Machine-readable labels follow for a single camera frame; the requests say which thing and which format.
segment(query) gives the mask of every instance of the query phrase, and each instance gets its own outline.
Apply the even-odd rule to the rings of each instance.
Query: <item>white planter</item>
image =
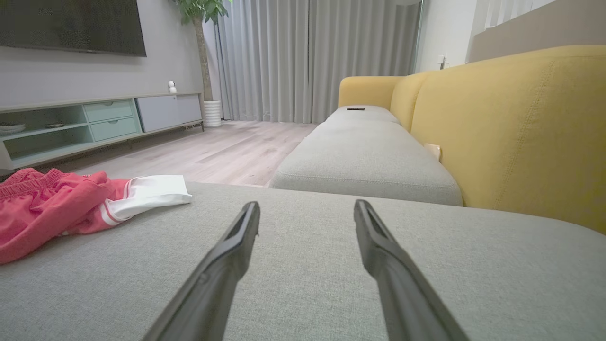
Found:
[[[221,101],[204,101],[204,127],[221,127]]]

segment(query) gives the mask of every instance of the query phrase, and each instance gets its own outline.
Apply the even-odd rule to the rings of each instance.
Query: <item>television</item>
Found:
[[[0,46],[146,56],[136,0],[0,0]]]

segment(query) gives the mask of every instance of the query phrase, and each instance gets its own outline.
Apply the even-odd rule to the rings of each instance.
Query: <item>sofa seat cushion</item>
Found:
[[[391,122],[320,124],[284,159],[270,187],[462,205],[448,171]]]
[[[5,340],[140,340],[242,205],[261,206],[225,340],[386,340],[356,197],[187,184],[191,204],[59,237],[0,267]],[[367,199],[471,340],[601,340],[606,236],[563,221]]]
[[[347,110],[347,108],[364,108],[365,110]],[[327,122],[342,120],[385,121],[399,123],[398,119],[385,108],[378,106],[344,106],[333,112]]]

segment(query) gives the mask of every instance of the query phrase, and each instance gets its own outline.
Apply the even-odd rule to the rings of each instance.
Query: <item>pink shorts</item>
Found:
[[[19,170],[0,184],[0,264],[19,259],[59,235],[88,234],[112,228],[106,199],[120,200],[128,180],[105,172],[81,177],[52,169],[42,174]]]

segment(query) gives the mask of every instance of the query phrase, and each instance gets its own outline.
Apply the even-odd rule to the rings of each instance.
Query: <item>sofa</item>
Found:
[[[193,202],[0,267],[4,340],[139,340],[248,201],[261,207],[225,340],[386,340],[359,197],[188,183]],[[603,340],[606,236],[509,212],[365,198],[471,340]]]
[[[606,234],[605,79],[606,46],[349,77],[339,109],[270,187],[517,212]],[[425,144],[441,148],[440,161]]]
[[[603,115],[594,115],[603,101],[595,88],[604,85],[583,83],[606,79],[604,56],[601,47],[575,47],[477,70],[345,79],[342,108],[272,179],[283,188],[188,183],[190,204],[57,237],[0,266],[0,335],[141,339],[242,205],[258,201],[259,236],[224,339],[385,340],[353,219],[362,198],[471,340],[604,340],[606,235],[594,231],[604,214],[594,203],[604,199],[603,158],[583,148],[604,143],[595,135]],[[501,67],[511,83],[497,87]],[[519,68],[525,90],[510,96]],[[553,90],[553,78],[575,85]],[[520,108],[530,104],[527,116]],[[442,147],[441,162],[423,143]]]

